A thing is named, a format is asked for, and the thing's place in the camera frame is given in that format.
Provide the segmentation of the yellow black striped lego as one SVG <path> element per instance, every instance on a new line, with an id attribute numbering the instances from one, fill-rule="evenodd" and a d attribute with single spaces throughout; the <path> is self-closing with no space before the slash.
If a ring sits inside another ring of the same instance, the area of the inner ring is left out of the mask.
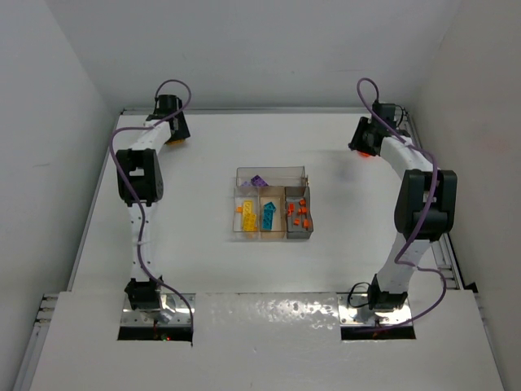
<path id="1" fill-rule="evenodd" d="M 169 141 L 166 143 L 166 145 L 172 146 L 172 145 L 178 145 L 183 144 L 186 140 L 175 140 L 175 141 Z"/>

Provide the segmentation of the dark purple lego brick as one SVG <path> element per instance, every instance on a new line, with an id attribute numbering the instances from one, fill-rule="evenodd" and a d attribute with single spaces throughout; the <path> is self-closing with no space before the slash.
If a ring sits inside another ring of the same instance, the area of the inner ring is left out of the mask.
<path id="1" fill-rule="evenodd" d="M 269 184 L 260 176 L 260 175 L 256 175 L 254 176 L 251 180 L 250 180 L 250 183 L 254 186 L 254 187 L 267 187 Z"/>

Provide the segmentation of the teal lego brick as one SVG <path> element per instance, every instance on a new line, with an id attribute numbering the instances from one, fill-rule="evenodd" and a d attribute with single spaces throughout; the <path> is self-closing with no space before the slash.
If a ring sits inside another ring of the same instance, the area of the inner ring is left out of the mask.
<path id="1" fill-rule="evenodd" d="M 270 201 L 264 204 L 262 209 L 262 229 L 265 231 L 271 231 L 274 224 L 274 215 L 277 212 L 276 205 Z"/>

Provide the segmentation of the long yellow lego plate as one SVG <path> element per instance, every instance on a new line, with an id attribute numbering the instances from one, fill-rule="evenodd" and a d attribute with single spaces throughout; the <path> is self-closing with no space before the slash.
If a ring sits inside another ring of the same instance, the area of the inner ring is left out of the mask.
<path id="1" fill-rule="evenodd" d="M 245 200 L 242 205 L 242 217 L 246 218 L 253 214 L 254 203 L 252 200 Z"/>

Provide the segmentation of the orange-yellow lego brick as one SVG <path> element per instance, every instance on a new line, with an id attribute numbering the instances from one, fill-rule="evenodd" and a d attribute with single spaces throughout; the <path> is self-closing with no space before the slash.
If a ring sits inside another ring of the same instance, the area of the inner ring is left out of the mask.
<path id="1" fill-rule="evenodd" d="M 243 231 L 254 232 L 257 231 L 257 215 L 255 213 L 247 213 L 243 216 Z"/>

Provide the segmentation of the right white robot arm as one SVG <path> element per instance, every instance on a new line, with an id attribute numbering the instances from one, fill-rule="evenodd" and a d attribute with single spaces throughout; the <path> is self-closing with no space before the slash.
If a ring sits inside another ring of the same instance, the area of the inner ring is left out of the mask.
<path id="1" fill-rule="evenodd" d="M 369 309 L 398 309 L 408 297 L 413 273 L 421 270 L 423 254 L 453 227 L 458 177 L 452 170 L 439 169 L 407 132 L 396 128 L 390 103 L 372 103 L 371 117 L 359 120 L 348 147 L 381 157 L 401 180 L 394 211 L 396 238 L 367 291 Z"/>

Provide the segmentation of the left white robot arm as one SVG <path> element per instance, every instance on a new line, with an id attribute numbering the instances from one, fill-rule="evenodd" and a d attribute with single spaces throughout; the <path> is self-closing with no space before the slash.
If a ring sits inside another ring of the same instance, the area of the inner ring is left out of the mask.
<path id="1" fill-rule="evenodd" d="M 161 307 L 163 278 L 153 272 L 155 266 L 151 239 L 151 222 L 164 195 L 159 154 L 162 147 L 190 137 L 182 100 L 172 94 L 157 94 L 155 107 L 130 147 L 109 153 L 116 166 L 118 194 L 128 208 L 134 259 L 130 281 L 125 287 L 133 310 L 151 311 Z"/>

